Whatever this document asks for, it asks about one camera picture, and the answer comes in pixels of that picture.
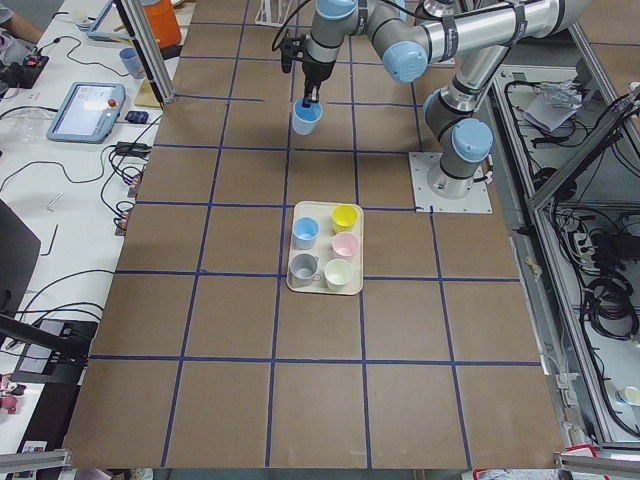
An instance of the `brown paper table surface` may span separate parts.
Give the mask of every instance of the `brown paper table surface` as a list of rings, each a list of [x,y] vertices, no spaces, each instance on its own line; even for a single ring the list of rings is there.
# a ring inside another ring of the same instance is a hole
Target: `brown paper table surface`
[[[492,215],[414,212],[406,152],[433,148],[420,103],[453,70],[397,85],[351,39],[320,125],[297,136],[302,74],[279,71],[257,3],[197,4],[66,440],[74,465],[552,465],[559,426],[496,196]],[[301,200],[364,208],[359,295],[286,287]]]

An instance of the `orange bottle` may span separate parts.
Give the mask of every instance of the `orange bottle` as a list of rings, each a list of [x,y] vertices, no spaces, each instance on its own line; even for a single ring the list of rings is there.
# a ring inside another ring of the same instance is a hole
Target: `orange bottle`
[[[182,33],[171,0],[142,0],[141,3],[158,47],[172,47],[180,43]]]

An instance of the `black monitor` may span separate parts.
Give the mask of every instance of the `black monitor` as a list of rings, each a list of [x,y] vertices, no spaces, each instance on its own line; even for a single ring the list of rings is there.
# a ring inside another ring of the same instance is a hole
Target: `black monitor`
[[[0,313],[20,308],[39,255],[38,237],[0,200]]]
[[[6,337],[29,344],[12,379],[75,383],[82,373],[96,324],[44,320],[37,328],[15,320],[39,255],[40,240],[0,200],[0,345]]]

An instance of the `screen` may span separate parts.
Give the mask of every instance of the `screen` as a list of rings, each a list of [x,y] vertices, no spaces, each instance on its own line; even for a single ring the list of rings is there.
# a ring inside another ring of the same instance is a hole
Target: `screen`
[[[115,87],[78,85],[54,133],[92,135],[98,126],[102,113],[109,108],[107,102],[113,98],[115,90]]]

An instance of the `tray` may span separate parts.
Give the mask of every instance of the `tray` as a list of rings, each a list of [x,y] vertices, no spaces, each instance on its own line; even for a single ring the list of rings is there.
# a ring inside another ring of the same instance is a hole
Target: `tray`
[[[287,263],[287,286],[293,290],[294,292],[304,292],[304,293],[324,293],[329,295],[355,295],[360,290],[362,290],[363,284],[363,273],[362,273],[362,259],[363,259],[363,247],[364,247],[364,211],[360,206],[351,204],[358,211],[358,220],[356,224],[353,226],[353,233],[358,240],[360,241],[360,248],[358,253],[354,255],[351,259],[351,266],[353,267],[353,278],[351,282],[349,282],[342,290],[334,292],[329,290],[327,287],[327,282],[324,279],[324,266],[329,262],[329,260],[333,260],[333,250],[331,249],[331,240],[334,237],[333,232],[333,220],[331,219],[331,214],[333,213],[333,209],[338,205],[344,205],[341,203],[329,203],[329,202],[310,202],[304,201],[296,204],[295,209],[293,210],[293,222],[292,222],[292,230],[293,223],[296,222],[299,218],[302,217],[311,217],[315,221],[318,222],[320,227],[320,231],[318,232],[318,237],[316,238],[316,243],[313,248],[309,250],[300,250],[294,247],[293,245],[293,233],[291,234],[291,239],[289,243],[289,262],[291,259],[298,255],[299,253],[309,253],[314,257],[318,257],[318,273],[320,273],[320,277],[318,280],[315,280],[311,285],[297,287],[292,285],[291,282],[291,273],[289,271],[289,264]]]

